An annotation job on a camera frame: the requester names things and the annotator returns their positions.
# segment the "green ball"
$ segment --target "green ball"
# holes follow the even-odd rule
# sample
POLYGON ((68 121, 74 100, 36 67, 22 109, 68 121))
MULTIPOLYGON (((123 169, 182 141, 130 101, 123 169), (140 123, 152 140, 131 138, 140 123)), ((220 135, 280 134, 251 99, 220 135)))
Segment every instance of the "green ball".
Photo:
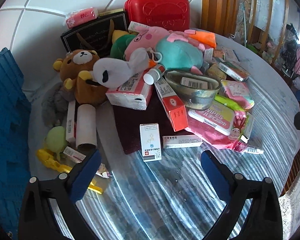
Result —
POLYGON ((62 126, 52 128, 45 138, 45 147, 54 153, 63 152, 67 145, 66 129, 62 126))

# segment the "cardboard tube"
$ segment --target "cardboard tube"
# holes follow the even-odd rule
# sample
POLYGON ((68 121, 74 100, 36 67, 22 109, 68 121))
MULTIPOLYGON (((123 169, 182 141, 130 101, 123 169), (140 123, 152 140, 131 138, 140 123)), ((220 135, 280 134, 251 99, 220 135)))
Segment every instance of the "cardboard tube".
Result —
POLYGON ((92 105, 78 107, 75 144, 82 150, 97 148, 96 109, 92 105))

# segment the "blue plastic crate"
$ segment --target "blue plastic crate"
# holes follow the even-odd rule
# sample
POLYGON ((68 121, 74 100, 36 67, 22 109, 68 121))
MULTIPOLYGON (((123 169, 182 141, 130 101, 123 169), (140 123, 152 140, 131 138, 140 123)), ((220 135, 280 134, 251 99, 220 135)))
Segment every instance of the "blue plastic crate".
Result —
POLYGON ((15 89, 7 90, 0 81, 0 101, 3 100, 9 108, 13 109, 19 97, 15 89))
POLYGON ((0 52, 0 224, 17 237, 18 216, 30 178, 28 127, 31 103, 11 52, 0 52))
POLYGON ((16 78, 19 88, 22 87, 24 82, 23 73, 21 72, 18 64, 14 60, 11 51, 4 48, 0 51, 0 68, 7 72, 8 76, 13 79, 16 78))

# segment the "yellow clip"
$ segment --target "yellow clip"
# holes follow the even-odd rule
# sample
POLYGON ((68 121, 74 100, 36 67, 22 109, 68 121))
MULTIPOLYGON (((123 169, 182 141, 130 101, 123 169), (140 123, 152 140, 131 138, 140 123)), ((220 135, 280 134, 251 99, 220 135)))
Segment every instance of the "yellow clip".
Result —
MULTIPOLYGON (((48 149, 37 150, 37 157, 44 166, 46 166, 47 168, 56 170, 60 173, 62 173, 62 172, 69 173, 72 170, 72 168, 70 166, 63 165, 63 164, 60 164, 59 162, 55 161, 53 159, 53 152, 48 149)), ((101 187, 97 187, 96 183, 97 183, 97 181, 95 179, 92 179, 88 189, 91 189, 99 194, 102 194, 103 189, 101 187)))

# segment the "brown teddy bear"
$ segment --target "brown teddy bear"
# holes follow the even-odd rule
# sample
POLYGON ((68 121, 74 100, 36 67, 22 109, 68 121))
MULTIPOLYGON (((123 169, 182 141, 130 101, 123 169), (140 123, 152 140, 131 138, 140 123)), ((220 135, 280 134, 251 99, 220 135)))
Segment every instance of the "brown teddy bear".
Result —
POLYGON ((93 79, 90 71, 99 59, 94 50, 77 49, 65 59, 57 59, 53 64, 53 68, 60 73, 64 88, 67 91, 74 90, 75 99, 79 104, 97 106, 106 100, 108 88, 86 83, 86 80, 93 79))

